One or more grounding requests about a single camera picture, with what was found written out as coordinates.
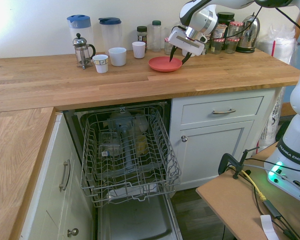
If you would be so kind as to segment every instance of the butcher block countertop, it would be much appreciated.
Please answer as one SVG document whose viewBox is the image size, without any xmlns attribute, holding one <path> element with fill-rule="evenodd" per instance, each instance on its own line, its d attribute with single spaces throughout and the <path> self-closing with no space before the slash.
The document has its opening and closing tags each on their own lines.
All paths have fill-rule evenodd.
<svg viewBox="0 0 300 240">
<path fill-rule="evenodd" d="M 0 240 L 19 239 L 55 111 L 290 86 L 300 75 L 259 50 L 193 57 L 171 73 L 148 66 L 158 56 L 128 51 L 104 74 L 76 67 L 74 54 L 0 59 Z"/>
</svg>

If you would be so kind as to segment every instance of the franka emika robot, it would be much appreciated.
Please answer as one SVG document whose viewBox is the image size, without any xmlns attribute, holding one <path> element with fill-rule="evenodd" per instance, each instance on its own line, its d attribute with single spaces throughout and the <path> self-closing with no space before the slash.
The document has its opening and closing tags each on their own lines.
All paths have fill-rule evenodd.
<svg viewBox="0 0 300 240">
<path fill-rule="evenodd" d="M 187 50 L 185 63 L 191 54 L 200 55 L 204 43 L 196 40 L 198 34 L 210 34 L 218 24 L 216 5 L 231 9 L 243 9 L 253 2 L 265 8 L 297 6 L 300 0 L 193 0 L 186 3 L 180 12 L 180 21 L 186 26 L 174 27 L 168 40 L 173 45 L 170 60 L 177 47 Z M 269 182 L 300 200 L 300 79 L 290 97 L 291 105 L 297 115 L 292 119 L 285 134 L 277 144 L 274 153 L 267 159 L 273 164 L 264 163 Z"/>
</svg>

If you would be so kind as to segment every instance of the wire rack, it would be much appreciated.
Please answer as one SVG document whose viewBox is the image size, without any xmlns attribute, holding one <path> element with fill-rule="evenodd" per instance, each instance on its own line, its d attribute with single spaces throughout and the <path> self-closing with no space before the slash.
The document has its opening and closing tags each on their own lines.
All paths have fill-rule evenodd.
<svg viewBox="0 0 300 240">
<path fill-rule="evenodd" d="M 128 111 L 131 116 L 123 118 L 129 125 L 125 133 L 110 118 L 115 111 L 86 117 L 81 188 L 96 207 L 130 199 L 144 201 L 172 193 L 180 183 L 181 170 L 160 112 L 150 106 Z M 145 118 L 147 130 L 138 132 L 136 122 Z"/>
</svg>

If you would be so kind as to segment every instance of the red plate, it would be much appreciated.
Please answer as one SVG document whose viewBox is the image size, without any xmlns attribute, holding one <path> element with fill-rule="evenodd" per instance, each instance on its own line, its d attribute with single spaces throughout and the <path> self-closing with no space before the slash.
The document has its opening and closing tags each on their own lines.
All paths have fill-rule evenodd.
<svg viewBox="0 0 300 240">
<path fill-rule="evenodd" d="M 181 68 L 182 61 L 177 58 L 172 58 L 171 62 L 169 62 L 170 57 L 168 56 L 158 56 L 151 58 L 149 60 L 150 68 L 159 71 L 159 72 L 173 72 Z"/>
</svg>

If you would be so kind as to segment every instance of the dishwasher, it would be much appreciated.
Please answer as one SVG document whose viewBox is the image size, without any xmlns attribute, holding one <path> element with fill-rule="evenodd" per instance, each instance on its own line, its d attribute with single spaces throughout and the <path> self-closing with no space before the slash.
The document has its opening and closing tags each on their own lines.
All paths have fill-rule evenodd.
<svg viewBox="0 0 300 240">
<path fill-rule="evenodd" d="M 180 183 L 165 102 L 64 112 L 97 240 L 182 240 L 169 194 Z"/>
</svg>

